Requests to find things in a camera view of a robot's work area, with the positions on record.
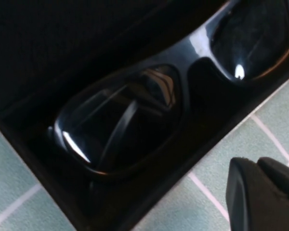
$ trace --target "sunglasses lens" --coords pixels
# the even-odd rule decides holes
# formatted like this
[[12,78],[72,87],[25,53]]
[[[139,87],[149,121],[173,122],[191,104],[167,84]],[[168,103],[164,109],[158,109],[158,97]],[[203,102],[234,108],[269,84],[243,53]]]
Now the sunglasses lens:
[[251,80],[282,62],[289,50],[287,2],[246,1],[222,21],[211,49],[232,76]]
[[124,169],[172,134],[181,113],[178,90],[177,73],[169,66],[146,69],[75,103],[59,136],[91,168]]

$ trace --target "sunglasses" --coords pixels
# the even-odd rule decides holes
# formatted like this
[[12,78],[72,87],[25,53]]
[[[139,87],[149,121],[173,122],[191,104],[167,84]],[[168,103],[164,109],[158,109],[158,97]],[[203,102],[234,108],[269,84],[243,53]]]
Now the sunglasses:
[[272,81],[289,60],[289,1],[229,1],[178,43],[92,84],[60,112],[55,143],[93,178],[149,165],[190,110],[187,73],[203,58],[235,87]]

